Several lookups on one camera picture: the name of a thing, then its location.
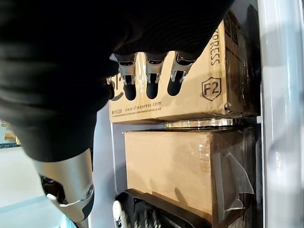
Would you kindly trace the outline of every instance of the white wall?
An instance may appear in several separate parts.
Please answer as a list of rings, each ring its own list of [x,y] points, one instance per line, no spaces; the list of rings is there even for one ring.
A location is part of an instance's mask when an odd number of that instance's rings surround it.
[[[44,196],[40,179],[21,147],[0,150],[0,208]]]

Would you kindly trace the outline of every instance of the metal rod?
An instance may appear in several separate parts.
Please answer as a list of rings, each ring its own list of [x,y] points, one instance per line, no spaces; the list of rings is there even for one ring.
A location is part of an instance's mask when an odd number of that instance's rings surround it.
[[[258,0],[262,54],[266,228],[302,228],[303,11],[300,0]]]

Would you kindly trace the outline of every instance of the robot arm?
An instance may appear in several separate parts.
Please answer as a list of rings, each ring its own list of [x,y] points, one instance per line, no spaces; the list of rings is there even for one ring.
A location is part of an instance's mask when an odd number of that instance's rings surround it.
[[[46,196],[72,221],[92,210],[90,148],[96,113],[113,97],[108,78],[120,67],[134,99],[129,63],[143,51],[153,99],[166,53],[175,50],[168,92],[177,94],[232,2],[0,1],[0,118],[33,160]]]

